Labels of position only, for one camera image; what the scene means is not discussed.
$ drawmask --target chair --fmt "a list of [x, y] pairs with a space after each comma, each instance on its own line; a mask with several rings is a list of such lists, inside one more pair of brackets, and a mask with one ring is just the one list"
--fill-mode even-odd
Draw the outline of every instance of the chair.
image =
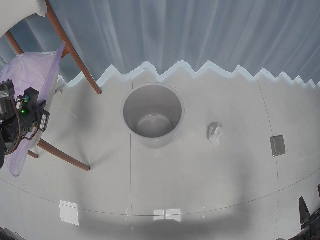
[[[81, 58], [79, 57], [78, 53], [74, 49], [72, 43], [70, 42], [69, 38], [67, 37], [66, 33], [64, 32], [60, 22], [58, 21], [57, 16], [55, 15], [49, 0], [0, 0], [0, 18], [2, 19], [2, 23], [0, 24], [0, 37], [6, 34], [7, 39], [15, 48], [15, 50], [22, 54], [23, 50], [16, 42], [14, 37], [10, 32], [10, 28], [13, 27], [16, 23], [21, 21], [22, 19], [30, 16], [31, 14], [38, 14], [40, 16], [45, 16], [47, 14], [50, 22], [52, 23], [54, 29], [58, 33], [59, 37], [65, 41], [66, 46], [62, 52], [62, 56], [64, 57], [66, 54], [70, 53], [73, 57], [74, 61], [77, 63], [81, 71], [83, 72], [84, 76], [87, 78], [91, 86], [94, 88], [97, 94], [101, 94], [101, 90], [97, 83], [94, 81], [92, 76], [90, 75], [89, 71], [83, 64]], [[52, 103], [52, 99], [54, 96], [54, 91], [57, 83], [58, 72], [55, 75], [55, 79], [50, 87], [49, 93], [47, 95], [47, 103], [45, 109], [47, 111], [50, 110], [50, 106]], [[35, 137], [33, 138], [32, 147], [38, 145], [40, 148], [46, 150], [47, 152], [61, 158], [83, 170], [90, 170], [90, 166], [86, 165], [71, 156], [67, 155], [66, 153], [62, 152], [61, 150], [55, 148], [54, 146], [50, 145], [43, 139], [41, 139], [41, 131], [38, 131]], [[38, 158], [38, 154], [35, 154], [32, 151], [28, 151], [28, 155]]]

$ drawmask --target barcode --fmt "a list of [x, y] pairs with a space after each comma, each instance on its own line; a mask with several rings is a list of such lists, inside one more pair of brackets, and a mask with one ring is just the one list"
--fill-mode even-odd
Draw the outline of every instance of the barcode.
[[42, 115], [41, 123], [40, 123], [40, 129], [43, 130], [43, 127], [45, 126], [45, 121], [46, 121], [46, 115]]

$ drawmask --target purple plastic bag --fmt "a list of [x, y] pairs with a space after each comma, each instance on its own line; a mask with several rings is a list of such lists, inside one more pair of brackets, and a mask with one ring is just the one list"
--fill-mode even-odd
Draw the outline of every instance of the purple plastic bag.
[[[65, 42], [56, 51], [24, 52], [17, 55], [3, 67], [0, 81], [12, 79], [15, 99], [17, 96], [23, 95], [25, 89], [32, 87], [39, 91], [37, 102], [45, 100], [58, 72], [64, 46]], [[14, 177], [20, 175], [32, 141], [33, 139], [31, 141], [23, 139], [13, 153], [4, 157], [4, 161]]]

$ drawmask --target chair backrest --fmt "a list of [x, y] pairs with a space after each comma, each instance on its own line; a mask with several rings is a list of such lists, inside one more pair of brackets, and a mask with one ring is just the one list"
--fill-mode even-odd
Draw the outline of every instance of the chair backrest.
[[22, 19], [31, 14], [46, 15], [44, 0], [0, 0], [0, 38]]

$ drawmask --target curtain fold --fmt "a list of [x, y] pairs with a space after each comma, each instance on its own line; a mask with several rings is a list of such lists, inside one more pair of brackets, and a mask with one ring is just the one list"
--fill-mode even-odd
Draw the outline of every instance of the curtain fold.
[[[126, 74], [151, 62], [162, 74], [177, 61], [198, 71], [211, 61], [252, 75], [320, 80], [320, 0], [50, 0], [94, 79], [110, 64]], [[60, 40], [47, 18], [31, 15], [12, 29], [24, 51], [55, 50]], [[14, 57], [0, 39], [0, 65]], [[70, 55], [60, 74], [78, 73]]]

